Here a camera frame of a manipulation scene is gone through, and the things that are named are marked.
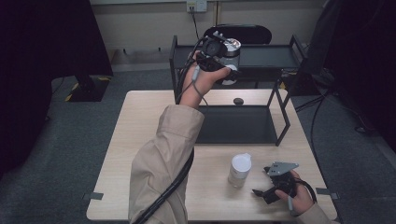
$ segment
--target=dark cloth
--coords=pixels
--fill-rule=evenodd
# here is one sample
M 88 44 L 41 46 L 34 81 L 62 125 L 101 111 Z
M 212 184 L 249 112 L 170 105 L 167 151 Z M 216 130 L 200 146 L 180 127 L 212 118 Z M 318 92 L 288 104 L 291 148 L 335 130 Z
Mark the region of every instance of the dark cloth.
M 88 0 L 0 1 L 0 174 L 21 165 L 56 77 L 112 76 Z

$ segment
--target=electrical outlet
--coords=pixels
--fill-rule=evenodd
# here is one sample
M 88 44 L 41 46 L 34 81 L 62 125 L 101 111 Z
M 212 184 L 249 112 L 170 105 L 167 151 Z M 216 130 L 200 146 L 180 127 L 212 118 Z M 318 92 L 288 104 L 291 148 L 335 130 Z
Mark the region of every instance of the electrical outlet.
M 206 12 L 207 11 L 207 1 L 206 0 L 197 0 L 196 4 L 197 12 Z
M 187 12 L 191 13 L 191 11 L 197 11 L 197 2 L 196 0 L 187 0 Z
M 206 0 L 187 0 L 187 12 L 206 12 L 207 1 Z

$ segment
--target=hand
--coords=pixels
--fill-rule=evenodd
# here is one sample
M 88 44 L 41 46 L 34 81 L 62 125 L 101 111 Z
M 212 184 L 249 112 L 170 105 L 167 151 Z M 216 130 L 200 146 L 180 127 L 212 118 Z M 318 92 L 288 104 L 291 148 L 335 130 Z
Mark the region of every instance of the hand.
M 199 51 L 196 51 L 194 53 L 193 59 L 196 58 L 196 54 L 198 52 Z M 198 108 L 202 97 L 212 89 L 213 84 L 217 80 L 227 77 L 231 72 L 231 69 L 228 67 L 223 67 L 215 72 L 206 72 L 200 70 L 198 78 L 194 81 L 194 83 L 192 83 L 192 75 L 194 74 L 196 66 L 198 66 L 197 63 L 193 63 L 187 72 L 183 84 L 184 92 L 180 100 L 181 105 L 187 105 L 192 108 Z
M 295 178 L 300 178 L 300 176 L 293 170 L 290 171 L 291 174 Z M 314 205 L 314 202 L 312 201 L 311 195 L 308 192 L 308 189 L 302 184 L 297 183 L 296 184 L 296 193 L 297 195 L 291 200 L 293 204 L 293 209 L 296 213 L 302 214 L 306 212 L 312 205 Z M 284 191 L 277 189 L 275 191 L 275 194 L 277 197 L 279 197 L 281 200 L 287 202 L 289 195 L 285 193 Z

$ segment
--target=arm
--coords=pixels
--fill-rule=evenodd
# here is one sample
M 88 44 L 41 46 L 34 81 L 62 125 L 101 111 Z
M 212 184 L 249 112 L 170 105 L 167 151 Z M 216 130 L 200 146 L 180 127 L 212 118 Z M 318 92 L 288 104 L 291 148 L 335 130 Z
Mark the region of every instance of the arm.
M 295 178 L 300 176 L 293 170 L 290 171 Z M 317 203 L 312 201 L 311 195 L 302 184 L 296 186 L 297 195 L 292 199 L 293 209 L 297 214 L 300 214 L 296 219 L 298 223 L 304 224 L 335 224 L 338 222 L 331 221 L 319 207 Z M 289 195 L 280 189 L 275 191 L 275 194 L 283 201 L 287 202 Z
M 180 105 L 169 105 L 160 117 L 156 135 L 137 152 L 132 163 L 129 219 L 134 222 L 173 182 L 191 154 L 204 116 L 196 110 L 213 83 L 229 73 L 201 71 L 190 85 L 194 64 L 185 78 Z M 148 223 L 187 223 L 184 205 L 187 178 L 148 220 Z

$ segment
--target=black metal rack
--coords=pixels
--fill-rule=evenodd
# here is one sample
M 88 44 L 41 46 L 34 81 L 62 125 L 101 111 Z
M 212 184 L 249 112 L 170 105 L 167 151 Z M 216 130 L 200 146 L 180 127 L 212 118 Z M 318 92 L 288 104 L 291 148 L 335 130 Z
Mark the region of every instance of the black metal rack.
M 179 70 L 184 68 L 193 46 L 179 45 L 174 36 L 169 63 L 175 100 L 179 95 L 177 83 Z M 197 144 L 275 144 L 279 146 L 289 129 L 290 121 L 286 105 L 298 81 L 300 67 L 304 66 L 307 57 L 296 35 L 291 37 L 288 45 L 243 45 L 240 53 L 239 71 L 243 77 L 238 81 L 274 82 L 271 95 L 266 105 L 209 105 L 205 111 L 205 121 L 197 139 Z M 297 70 L 296 78 L 289 88 L 284 100 L 280 96 L 278 85 L 284 69 Z M 276 95 L 285 127 L 277 136 L 271 116 L 270 104 Z

